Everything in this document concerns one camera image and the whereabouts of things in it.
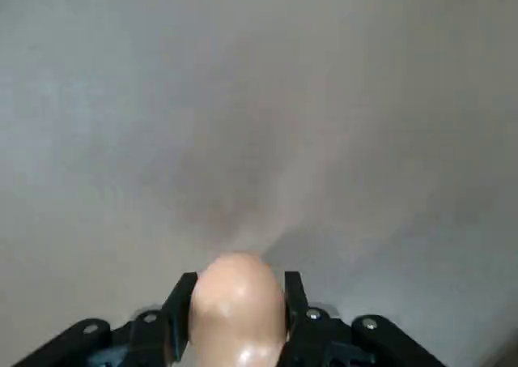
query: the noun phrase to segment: black bracket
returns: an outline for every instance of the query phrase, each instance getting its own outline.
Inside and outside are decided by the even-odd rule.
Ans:
[[[195,272],[184,273],[161,309],[112,331],[106,321],[75,323],[14,367],[166,367],[189,341]],[[285,273],[289,338],[277,367],[444,367],[388,319],[356,318],[351,326],[308,305],[299,272]]]

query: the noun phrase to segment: beige egg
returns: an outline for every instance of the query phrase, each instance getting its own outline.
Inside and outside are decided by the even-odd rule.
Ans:
[[[260,258],[224,254],[200,275],[189,311],[200,367],[274,367],[286,337],[284,293]]]

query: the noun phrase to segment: black plastic part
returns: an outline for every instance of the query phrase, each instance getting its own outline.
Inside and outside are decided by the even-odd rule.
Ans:
[[[109,346],[110,341],[109,324],[89,318],[75,323],[13,367],[81,366],[91,352]]]
[[[165,367],[180,361],[196,283],[195,272],[183,274],[160,309],[115,331],[95,318],[78,322],[14,367]],[[299,272],[285,273],[285,294],[289,339],[278,367],[444,367],[386,318],[362,316],[348,326],[310,307]]]
[[[168,351],[168,320],[159,310],[148,310],[135,318],[129,351],[120,367],[166,367],[171,364]]]
[[[373,320],[376,327],[367,328],[366,319]],[[387,318],[374,314],[356,318],[352,323],[352,336],[354,344],[374,352],[384,367],[445,367]]]
[[[310,308],[300,273],[285,273],[289,340],[277,367],[370,366],[374,356],[351,343],[350,328],[322,309]],[[307,316],[311,309],[314,318]]]
[[[189,307],[196,282],[196,272],[184,273],[162,305],[161,311],[168,318],[171,331],[169,339],[174,361],[181,360],[189,342]]]

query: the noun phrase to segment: screw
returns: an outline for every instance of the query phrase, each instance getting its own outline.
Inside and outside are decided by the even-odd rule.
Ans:
[[[94,333],[98,329],[99,329],[99,327],[97,326],[97,324],[90,324],[89,326],[87,326],[86,328],[83,329],[83,333],[85,335],[89,335],[91,333]]]
[[[154,320],[156,320],[156,314],[153,313],[149,313],[144,317],[144,321],[148,324],[151,324]]]
[[[321,317],[321,312],[317,309],[310,308],[306,312],[306,316],[308,316],[311,320],[318,320]]]
[[[378,327],[378,323],[369,317],[364,318],[362,324],[370,331],[374,331]]]

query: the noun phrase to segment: white wall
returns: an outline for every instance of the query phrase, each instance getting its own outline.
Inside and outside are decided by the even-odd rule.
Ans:
[[[516,0],[0,0],[0,362],[221,250],[451,366],[518,327]]]

